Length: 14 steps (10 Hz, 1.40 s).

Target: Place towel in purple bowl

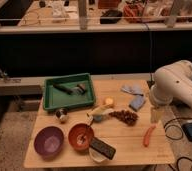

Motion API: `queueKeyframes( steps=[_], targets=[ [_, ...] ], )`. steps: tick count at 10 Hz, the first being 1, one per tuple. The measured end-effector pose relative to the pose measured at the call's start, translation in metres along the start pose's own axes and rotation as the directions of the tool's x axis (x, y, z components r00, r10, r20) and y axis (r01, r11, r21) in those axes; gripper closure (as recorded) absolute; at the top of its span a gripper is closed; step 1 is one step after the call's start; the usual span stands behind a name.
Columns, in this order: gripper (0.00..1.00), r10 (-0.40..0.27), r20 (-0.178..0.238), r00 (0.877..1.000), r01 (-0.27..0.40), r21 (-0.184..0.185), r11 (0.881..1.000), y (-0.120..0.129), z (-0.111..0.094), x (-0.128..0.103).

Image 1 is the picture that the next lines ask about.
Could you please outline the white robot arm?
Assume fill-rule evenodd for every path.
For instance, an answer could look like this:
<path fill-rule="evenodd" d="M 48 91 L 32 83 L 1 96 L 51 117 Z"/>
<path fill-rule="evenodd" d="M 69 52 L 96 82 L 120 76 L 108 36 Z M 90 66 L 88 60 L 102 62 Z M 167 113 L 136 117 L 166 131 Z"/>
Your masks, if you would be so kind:
<path fill-rule="evenodd" d="M 163 107 L 176 98 L 192 108 L 192 62 L 180 60 L 158 68 L 154 73 L 154 84 L 149 91 L 151 122 L 161 119 Z"/>

